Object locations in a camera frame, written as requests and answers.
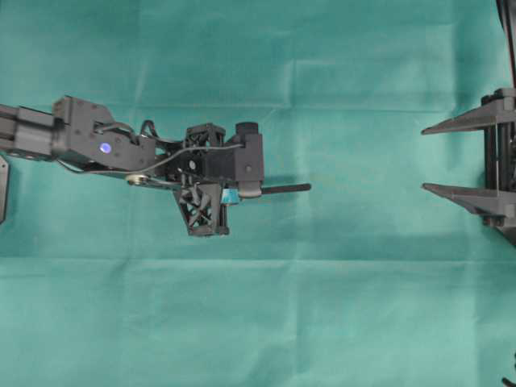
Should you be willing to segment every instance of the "small blue object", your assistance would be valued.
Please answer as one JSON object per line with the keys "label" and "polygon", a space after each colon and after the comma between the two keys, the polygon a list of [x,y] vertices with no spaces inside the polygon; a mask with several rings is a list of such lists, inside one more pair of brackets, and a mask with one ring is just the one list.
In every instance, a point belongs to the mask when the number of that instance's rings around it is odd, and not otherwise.
{"label": "small blue object", "polygon": [[111,153],[111,145],[109,143],[100,144],[100,151],[102,153]]}
{"label": "small blue object", "polygon": [[223,199],[220,201],[221,204],[239,204],[239,191],[234,188],[225,188],[223,189]]}

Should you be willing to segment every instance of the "black cable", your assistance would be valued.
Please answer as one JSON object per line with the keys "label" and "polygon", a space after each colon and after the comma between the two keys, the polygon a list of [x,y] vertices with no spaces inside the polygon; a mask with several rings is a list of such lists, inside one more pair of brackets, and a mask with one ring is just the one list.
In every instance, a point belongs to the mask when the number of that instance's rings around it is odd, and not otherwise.
{"label": "black cable", "polygon": [[154,126],[154,122],[151,120],[151,119],[146,119],[145,121],[142,122],[142,127],[139,131],[139,134],[140,135],[146,135],[147,134],[147,131],[145,130],[146,128],[149,128],[149,130],[151,131],[151,135],[153,135],[154,137],[156,137],[157,139],[159,139],[160,137],[158,136],[158,132],[156,131],[156,127]]}
{"label": "black cable", "polygon": [[98,170],[98,171],[84,171],[84,170],[76,170],[73,168],[70,168],[64,161],[57,159],[57,163],[65,168],[66,170],[70,171],[71,173],[76,173],[77,175],[82,175],[85,173],[95,173],[95,174],[103,174],[103,173],[119,173],[122,175],[132,175],[133,173],[146,173],[150,171],[151,169],[157,168],[163,164],[167,164],[169,161],[175,159],[180,154],[189,152],[189,151],[225,151],[227,149],[234,149],[234,148],[241,148],[243,147],[242,144],[236,144],[236,145],[230,145],[229,147],[191,147],[191,148],[184,148],[177,152],[175,152],[173,155],[164,158],[162,161],[159,161],[150,167],[146,167],[143,169],[138,169],[135,171],[120,171],[120,170],[113,170],[113,169],[106,169],[106,170]]}
{"label": "black cable", "polygon": [[136,133],[132,127],[127,125],[126,123],[107,123],[104,125],[99,125],[98,127],[94,128],[94,131],[97,133],[104,133],[105,131],[113,131],[115,129],[126,129],[129,131],[129,134],[131,136],[131,142],[133,144],[139,145],[138,137],[136,137]]}
{"label": "black cable", "polygon": [[502,382],[504,385],[506,385],[507,387],[516,387],[516,384],[515,384],[515,383],[513,383],[512,381],[510,381],[509,379],[507,379],[507,378],[505,378],[505,377],[501,380],[501,382]]}
{"label": "black cable", "polygon": [[[149,128],[151,131],[151,134],[149,135],[146,131],[146,129]],[[175,139],[163,139],[158,135],[158,132],[156,130],[156,127],[154,126],[154,122],[151,119],[146,119],[142,122],[142,127],[139,131],[139,135],[144,135],[146,137],[149,137],[151,139],[155,139],[156,141],[159,141],[161,143],[168,143],[168,144],[178,144],[182,143],[180,140]]]}
{"label": "black cable", "polygon": [[513,78],[513,87],[516,87],[516,57],[514,52],[514,36],[513,36],[513,15],[511,14],[512,6],[510,2],[507,0],[502,3],[503,11],[501,16],[503,15],[503,20],[501,21],[501,25],[507,36],[507,43],[509,46],[509,59],[510,59],[510,73]]}

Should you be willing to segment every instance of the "green cloth backdrop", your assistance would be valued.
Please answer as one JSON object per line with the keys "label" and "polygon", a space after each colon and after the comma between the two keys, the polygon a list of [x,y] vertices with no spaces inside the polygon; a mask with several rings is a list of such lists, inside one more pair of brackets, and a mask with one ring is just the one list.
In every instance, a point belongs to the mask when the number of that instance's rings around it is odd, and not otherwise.
{"label": "green cloth backdrop", "polygon": [[494,1],[0,0],[0,53],[0,103],[257,121],[266,182],[313,185],[196,239],[171,193],[11,159],[0,385],[513,376],[516,250],[420,188],[481,184],[481,133],[420,131],[510,85]]}

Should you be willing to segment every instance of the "cable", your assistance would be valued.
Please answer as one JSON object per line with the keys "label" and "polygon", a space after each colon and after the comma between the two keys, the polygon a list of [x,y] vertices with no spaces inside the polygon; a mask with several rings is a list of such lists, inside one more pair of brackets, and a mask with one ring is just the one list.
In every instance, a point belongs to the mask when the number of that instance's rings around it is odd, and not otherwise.
{"label": "cable", "polygon": [[[146,128],[149,128],[149,130],[151,131],[150,135],[145,130]],[[139,131],[139,135],[144,135],[144,136],[146,136],[146,137],[148,137],[150,139],[155,139],[158,142],[167,143],[167,144],[179,144],[179,143],[183,142],[181,140],[163,139],[163,138],[161,138],[158,135],[156,127],[154,126],[154,122],[151,119],[146,119],[145,121],[142,122],[142,127],[141,127],[141,129]]]}
{"label": "cable", "polygon": [[136,137],[136,133],[132,127],[127,125],[126,123],[107,123],[104,125],[99,125],[98,127],[94,128],[94,131],[97,133],[104,133],[105,131],[113,131],[115,129],[123,128],[129,131],[129,134],[131,136],[131,142],[133,144],[139,145],[138,138]]}
{"label": "cable", "polygon": [[151,134],[156,137],[156,138],[160,138],[158,136],[158,132],[156,131],[156,127],[154,127],[154,122],[151,120],[151,119],[146,119],[145,121],[142,122],[142,127],[139,131],[139,134],[140,135],[146,135],[147,134],[147,131],[145,130],[145,128],[148,127],[149,130],[151,131]]}
{"label": "cable", "polygon": [[106,169],[106,170],[103,170],[103,171],[100,171],[100,170],[99,171],[76,170],[76,169],[73,169],[73,168],[69,167],[62,160],[57,159],[56,161],[57,161],[57,163],[60,166],[62,166],[66,170],[70,171],[71,173],[76,173],[77,175],[82,175],[82,174],[85,174],[85,173],[95,173],[95,174],[119,173],[119,174],[122,174],[122,175],[132,175],[133,173],[146,173],[147,171],[150,171],[151,169],[157,168],[157,167],[159,167],[159,166],[161,166],[163,164],[167,164],[169,161],[175,159],[180,154],[185,153],[185,152],[190,152],[190,151],[225,151],[227,149],[234,149],[234,148],[241,148],[241,147],[243,147],[242,144],[230,145],[229,147],[191,147],[191,148],[184,148],[184,149],[181,149],[181,150],[175,152],[173,155],[164,158],[162,161],[159,161],[159,162],[151,165],[150,167],[146,167],[146,168],[143,168],[143,169],[138,169],[138,170],[135,170],[135,171],[120,171],[120,170],[113,170],[113,169]]}

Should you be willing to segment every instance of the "black rod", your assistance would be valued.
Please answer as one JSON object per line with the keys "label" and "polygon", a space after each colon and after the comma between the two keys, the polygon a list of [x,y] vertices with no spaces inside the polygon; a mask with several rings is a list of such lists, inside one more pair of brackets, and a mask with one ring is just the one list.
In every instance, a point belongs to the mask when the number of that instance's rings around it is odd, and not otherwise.
{"label": "black rod", "polygon": [[261,189],[261,193],[262,195],[286,194],[288,192],[310,191],[311,188],[312,184],[280,185],[278,187],[264,187]]}

